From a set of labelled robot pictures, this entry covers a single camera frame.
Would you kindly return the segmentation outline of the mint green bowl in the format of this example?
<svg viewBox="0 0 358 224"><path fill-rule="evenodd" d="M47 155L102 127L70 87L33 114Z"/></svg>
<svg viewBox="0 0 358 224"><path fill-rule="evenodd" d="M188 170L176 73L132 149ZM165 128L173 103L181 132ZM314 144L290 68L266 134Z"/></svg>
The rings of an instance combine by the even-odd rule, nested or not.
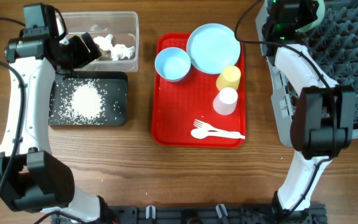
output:
<svg viewBox="0 0 358 224"><path fill-rule="evenodd" d="M324 0L314 0L314 1L317 1L318 4L319 4L319 6L317 8L317 11L316 11L317 20L315 20L312 23L307 24L307 25L297 29L296 30L297 32L305 33L307 31L309 31L310 29L320 25L320 23L324 19L325 10L326 10Z"/></svg>

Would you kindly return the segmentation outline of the white napkin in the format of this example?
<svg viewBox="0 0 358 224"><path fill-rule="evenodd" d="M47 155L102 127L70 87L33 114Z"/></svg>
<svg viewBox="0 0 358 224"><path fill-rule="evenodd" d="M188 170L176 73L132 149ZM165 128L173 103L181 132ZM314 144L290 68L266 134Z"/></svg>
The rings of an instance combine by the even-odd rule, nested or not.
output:
<svg viewBox="0 0 358 224"><path fill-rule="evenodd" d="M135 52L135 47L126 47L124 44L116 44L110 49L112 60L130 59Z"/></svg>

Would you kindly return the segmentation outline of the white tissue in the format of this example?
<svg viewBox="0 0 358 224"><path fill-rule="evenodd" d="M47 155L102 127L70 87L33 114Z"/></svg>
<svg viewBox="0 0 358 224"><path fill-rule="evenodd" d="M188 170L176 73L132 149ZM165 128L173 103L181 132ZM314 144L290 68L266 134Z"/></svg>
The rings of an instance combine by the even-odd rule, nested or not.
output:
<svg viewBox="0 0 358 224"><path fill-rule="evenodd" d="M103 51L110 51L113 48L112 40L112 34L108 34L106 37L97 36L93 39L94 43L97 44Z"/></svg>

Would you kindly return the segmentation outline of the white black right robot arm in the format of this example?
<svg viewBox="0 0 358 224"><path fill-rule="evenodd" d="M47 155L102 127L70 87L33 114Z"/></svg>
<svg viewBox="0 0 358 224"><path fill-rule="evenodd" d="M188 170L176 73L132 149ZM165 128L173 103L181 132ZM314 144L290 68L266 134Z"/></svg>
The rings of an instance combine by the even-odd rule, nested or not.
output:
<svg viewBox="0 0 358 224"><path fill-rule="evenodd" d="M275 193L278 218L305 213L325 168L352 140L356 93L330 78L313 60L299 34L318 25L323 1L266 1L262 37L268 62L298 95L290 125L295 150L287 177Z"/></svg>

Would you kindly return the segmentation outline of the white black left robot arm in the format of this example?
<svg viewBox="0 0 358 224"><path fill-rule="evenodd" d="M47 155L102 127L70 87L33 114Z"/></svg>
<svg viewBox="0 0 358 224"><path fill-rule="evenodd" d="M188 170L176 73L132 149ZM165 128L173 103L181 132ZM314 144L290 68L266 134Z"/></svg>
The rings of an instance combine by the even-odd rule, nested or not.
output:
<svg viewBox="0 0 358 224"><path fill-rule="evenodd" d="M101 56L89 34L63 39L67 27L48 4L24 6L25 21L2 63L11 94L0 145L0 202L12 211L58 215L76 223L107 223L105 201L75 187L68 166L53 157L48 137L50 95L57 69L82 68Z"/></svg>

